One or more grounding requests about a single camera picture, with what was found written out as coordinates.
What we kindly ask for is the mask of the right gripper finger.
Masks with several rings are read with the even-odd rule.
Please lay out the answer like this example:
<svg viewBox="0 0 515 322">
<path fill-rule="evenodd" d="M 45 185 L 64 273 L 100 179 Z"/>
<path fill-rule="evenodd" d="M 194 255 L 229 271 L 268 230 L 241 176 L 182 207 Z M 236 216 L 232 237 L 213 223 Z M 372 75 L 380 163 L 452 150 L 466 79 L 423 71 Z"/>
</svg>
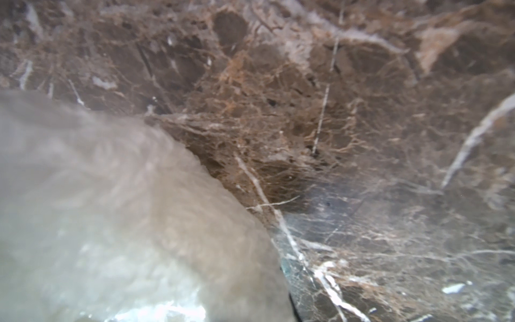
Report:
<svg viewBox="0 0 515 322">
<path fill-rule="evenodd" d="M 297 308 L 296 308 L 294 299 L 292 298 L 292 295 L 289 294 L 288 297 L 289 297 L 289 301 L 290 301 L 290 304 L 291 304 L 291 307 L 292 307 L 293 315 L 295 317 L 295 322 L 303 322 L 302 318 L 299 315 L 299 312 L 297 311 Z"/>
</svg>

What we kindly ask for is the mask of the bubble wrap sheet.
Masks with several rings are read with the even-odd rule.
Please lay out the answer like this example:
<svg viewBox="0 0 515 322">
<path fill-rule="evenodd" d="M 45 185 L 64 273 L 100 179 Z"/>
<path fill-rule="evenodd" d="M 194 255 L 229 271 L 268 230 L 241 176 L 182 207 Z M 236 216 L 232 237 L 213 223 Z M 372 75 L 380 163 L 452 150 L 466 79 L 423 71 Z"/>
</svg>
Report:
<svg viewBox="0 0 515 322">
<path fill-rule="evenodd" d="M 137 117 L 1 91 L 2 321 L 295 321 L 265 227 Z"/>
</svg>

